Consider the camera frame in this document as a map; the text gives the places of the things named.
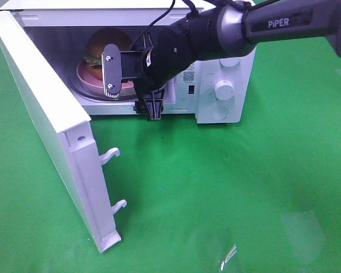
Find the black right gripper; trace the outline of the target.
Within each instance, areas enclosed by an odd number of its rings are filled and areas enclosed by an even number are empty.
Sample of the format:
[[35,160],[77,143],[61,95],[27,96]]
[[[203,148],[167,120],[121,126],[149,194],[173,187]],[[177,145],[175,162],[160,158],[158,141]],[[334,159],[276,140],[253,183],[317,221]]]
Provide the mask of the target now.
[[135,101],[134,111],[137,114],[148,115],[149,120],[160,120],[164,108],[164,94],[162,89],[167,81],[165,57],[166,49],[170,43],[167,41],[166,31],[146,31],[135,39],[130,49],[140,51],[136,59],[135,70],[137,78],[134,79],[136,91],[156,91],[152,93],[136,92],[138,100]]

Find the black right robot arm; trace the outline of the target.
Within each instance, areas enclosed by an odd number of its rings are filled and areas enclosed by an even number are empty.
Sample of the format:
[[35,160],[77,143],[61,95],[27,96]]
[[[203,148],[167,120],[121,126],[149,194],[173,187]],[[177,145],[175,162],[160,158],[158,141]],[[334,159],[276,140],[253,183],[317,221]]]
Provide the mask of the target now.
[[341,57],[341,1],[214,1],[214,7],[166,26],[144,50],[134,109],[159,119],[163,85],[195,61],[243,57],[258,43],[326,38]]

